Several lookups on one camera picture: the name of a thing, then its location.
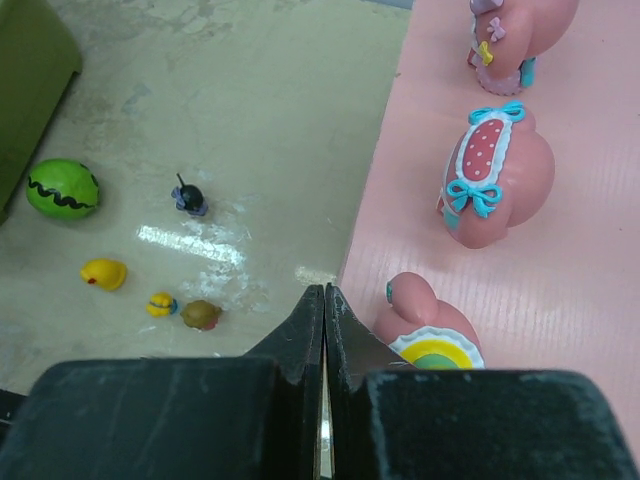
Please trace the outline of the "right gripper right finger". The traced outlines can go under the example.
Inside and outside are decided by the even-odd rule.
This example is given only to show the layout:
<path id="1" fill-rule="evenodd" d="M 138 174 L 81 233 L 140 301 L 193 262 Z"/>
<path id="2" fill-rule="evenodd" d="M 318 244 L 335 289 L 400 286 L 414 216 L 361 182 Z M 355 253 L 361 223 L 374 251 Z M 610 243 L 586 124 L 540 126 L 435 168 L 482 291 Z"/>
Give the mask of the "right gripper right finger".
<path id="1" fill-rule="evenodd" d="M 601 391 L 565 370 L 419 370 L 325 297 L 336 479 L 635 479 Z"/>

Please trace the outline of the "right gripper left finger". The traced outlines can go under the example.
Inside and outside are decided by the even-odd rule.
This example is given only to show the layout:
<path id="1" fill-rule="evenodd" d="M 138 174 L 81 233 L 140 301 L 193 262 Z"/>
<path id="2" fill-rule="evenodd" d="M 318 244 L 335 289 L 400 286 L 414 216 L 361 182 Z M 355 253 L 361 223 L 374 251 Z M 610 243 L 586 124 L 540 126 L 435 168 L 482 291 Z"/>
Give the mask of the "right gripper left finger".
<path id="1" fill-rule="evenodd" d="M 5 479 L 316 479 L 324 290 L 237 357 L 64 362 L 18 410 Z"/>

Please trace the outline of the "pink figurine with yellow hat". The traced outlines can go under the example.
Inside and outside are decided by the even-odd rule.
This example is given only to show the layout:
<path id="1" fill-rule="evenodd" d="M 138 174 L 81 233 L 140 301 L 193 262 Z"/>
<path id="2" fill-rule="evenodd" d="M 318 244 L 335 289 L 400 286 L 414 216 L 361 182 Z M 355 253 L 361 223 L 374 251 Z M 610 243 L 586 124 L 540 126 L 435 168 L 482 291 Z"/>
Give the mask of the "pink figurine with yellow hat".
<path id="1" fill-rule="evenodd" d="M 436 297 L 420 275 L 402 272 L 386 284 L 387 306 L 374 335 L 404 361 L 428 370 L 483 369 L 481 342 L 467 317 Z"/>

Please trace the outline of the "brown figurine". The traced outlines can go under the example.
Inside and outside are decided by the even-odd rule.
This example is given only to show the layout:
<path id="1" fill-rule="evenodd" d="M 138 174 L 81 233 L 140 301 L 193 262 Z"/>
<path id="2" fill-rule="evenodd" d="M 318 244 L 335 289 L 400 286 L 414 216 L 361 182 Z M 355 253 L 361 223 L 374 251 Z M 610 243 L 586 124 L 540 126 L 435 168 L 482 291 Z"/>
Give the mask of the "brown figurine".
<path id="1" fill-rule="evenodd" d="M 183 323 L 200 331 L 212 330 L 218 324 L 223 310 L 205 300 L 188 303 L 180 312 Z"/>

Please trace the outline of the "yellow minion figurine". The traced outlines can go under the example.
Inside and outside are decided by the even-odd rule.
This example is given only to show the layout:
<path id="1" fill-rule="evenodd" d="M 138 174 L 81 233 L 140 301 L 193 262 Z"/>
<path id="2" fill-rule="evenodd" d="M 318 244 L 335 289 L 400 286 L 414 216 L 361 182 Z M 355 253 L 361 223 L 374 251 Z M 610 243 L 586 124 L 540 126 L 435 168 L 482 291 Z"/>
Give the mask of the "yellow minion figurine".
<path id="1" fill-rule="evenodd" d="M 177 309 L 176 299 L 167 292 L 153 294 L 146 305 L 146 311 L 152 317 L 173 315 Z"/>

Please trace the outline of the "yellow duck figurine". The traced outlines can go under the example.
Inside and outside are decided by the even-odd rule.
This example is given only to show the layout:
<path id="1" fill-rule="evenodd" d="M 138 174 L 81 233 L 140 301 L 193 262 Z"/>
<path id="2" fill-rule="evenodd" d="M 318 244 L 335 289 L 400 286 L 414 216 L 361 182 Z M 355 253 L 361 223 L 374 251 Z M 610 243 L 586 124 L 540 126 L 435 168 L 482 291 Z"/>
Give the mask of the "yellow duck figurine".
<path id="1" fill-rule="evenodd" d="M 120 288 L 127 277 L 127 266 L 117 260 L 96 258 L 88 261 L 80 270 L 82 280 L 105 291 Z"/>

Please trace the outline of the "pink figurine with blue glasses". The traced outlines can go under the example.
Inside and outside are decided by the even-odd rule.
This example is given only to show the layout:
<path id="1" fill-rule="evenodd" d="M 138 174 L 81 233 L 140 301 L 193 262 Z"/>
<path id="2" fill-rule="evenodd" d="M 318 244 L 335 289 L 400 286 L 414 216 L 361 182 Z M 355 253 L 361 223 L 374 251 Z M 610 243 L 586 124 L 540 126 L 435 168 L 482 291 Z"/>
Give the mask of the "pink figurine with blue glasses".
<path id="1" fill-rule="evenodd" d="M 533 217 L 555 178 L 555 157 L 520 101 L 482 107 L 452 150 L 442 176 L 437 211 L 448 233 L 482 249 Z"/>

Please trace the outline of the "pink pig figurine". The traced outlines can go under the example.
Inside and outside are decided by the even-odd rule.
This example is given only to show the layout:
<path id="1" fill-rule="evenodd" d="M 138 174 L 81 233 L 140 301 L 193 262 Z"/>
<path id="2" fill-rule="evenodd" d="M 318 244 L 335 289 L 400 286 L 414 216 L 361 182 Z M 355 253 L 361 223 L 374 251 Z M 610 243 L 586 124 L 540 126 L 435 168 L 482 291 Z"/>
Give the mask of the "pink pig figurine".
<path id="1" fill-rule="evenodd" d="M 467 62 L 480 86 L 500 96 L 530 88 L 537 58 L 566 33 L 578 6 L 578 0 L 471 1 Z"/>

